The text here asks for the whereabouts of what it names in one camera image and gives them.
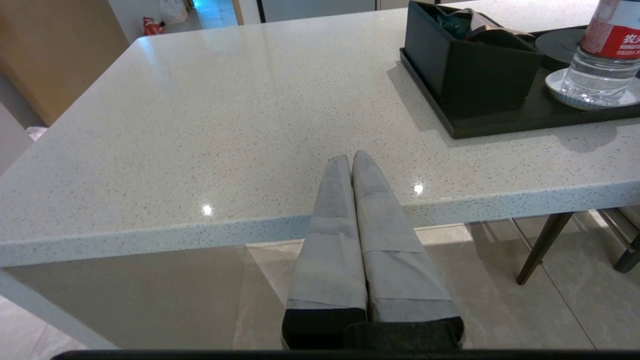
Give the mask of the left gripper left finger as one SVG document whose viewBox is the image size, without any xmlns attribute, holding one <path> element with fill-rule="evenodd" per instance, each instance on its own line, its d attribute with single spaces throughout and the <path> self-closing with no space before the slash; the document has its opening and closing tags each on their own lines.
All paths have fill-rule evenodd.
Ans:
<svg viewBox="0 0 640 360">
<path fill-rule="evenodd" d="M 367 321 L 367 307 L 349 159 L 339 155 L 325 168 L 295 260 L 281 325 L 283 346 L 340 349 L 346 330 Z"/>
</svg>

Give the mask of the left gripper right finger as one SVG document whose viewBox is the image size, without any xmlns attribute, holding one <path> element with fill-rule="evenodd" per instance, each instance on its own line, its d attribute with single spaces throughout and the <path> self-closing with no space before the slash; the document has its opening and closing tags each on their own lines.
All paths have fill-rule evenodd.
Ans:
<svg viewBox="0 0 640 360">
<path fill-rule="evenodd" d="M 458 350 L 464 321 L 377 162 L 356 152 L 351 171 L 365 269 L 367 321 L 348 326 L 358 350 Z"/>
</svg>

